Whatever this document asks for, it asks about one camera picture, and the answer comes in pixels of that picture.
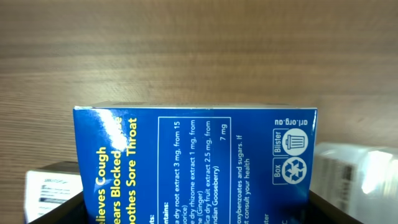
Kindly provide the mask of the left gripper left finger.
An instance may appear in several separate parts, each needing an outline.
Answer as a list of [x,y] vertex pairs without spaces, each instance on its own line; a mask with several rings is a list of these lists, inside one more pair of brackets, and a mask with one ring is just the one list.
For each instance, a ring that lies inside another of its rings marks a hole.
[[83,192],[28,224],[87,224]]

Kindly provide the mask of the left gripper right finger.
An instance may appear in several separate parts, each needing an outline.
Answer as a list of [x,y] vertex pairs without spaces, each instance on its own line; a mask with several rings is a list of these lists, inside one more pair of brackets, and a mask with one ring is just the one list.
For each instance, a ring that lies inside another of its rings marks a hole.
[[363,224],[310,191],[306,224]]

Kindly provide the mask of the white medicine box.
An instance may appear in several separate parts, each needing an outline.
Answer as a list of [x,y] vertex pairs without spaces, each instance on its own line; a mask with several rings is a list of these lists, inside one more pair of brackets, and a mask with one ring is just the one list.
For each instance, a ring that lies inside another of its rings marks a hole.
[[25,174],[24,216],[30,223],[83,190],[77,162],[57,162]]

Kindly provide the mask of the clear plastic container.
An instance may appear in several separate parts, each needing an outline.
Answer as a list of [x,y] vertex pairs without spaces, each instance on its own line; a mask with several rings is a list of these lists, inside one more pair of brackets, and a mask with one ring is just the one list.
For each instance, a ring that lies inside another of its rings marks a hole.
[[362,223],[397,224],[397,149],[322,142],[310,190]]

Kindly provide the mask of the blue medicine box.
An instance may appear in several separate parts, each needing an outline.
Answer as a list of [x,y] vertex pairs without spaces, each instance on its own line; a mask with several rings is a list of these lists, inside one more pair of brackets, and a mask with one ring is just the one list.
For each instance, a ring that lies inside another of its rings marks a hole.
[[302,223],[315,108],[79,106],[88,223]]

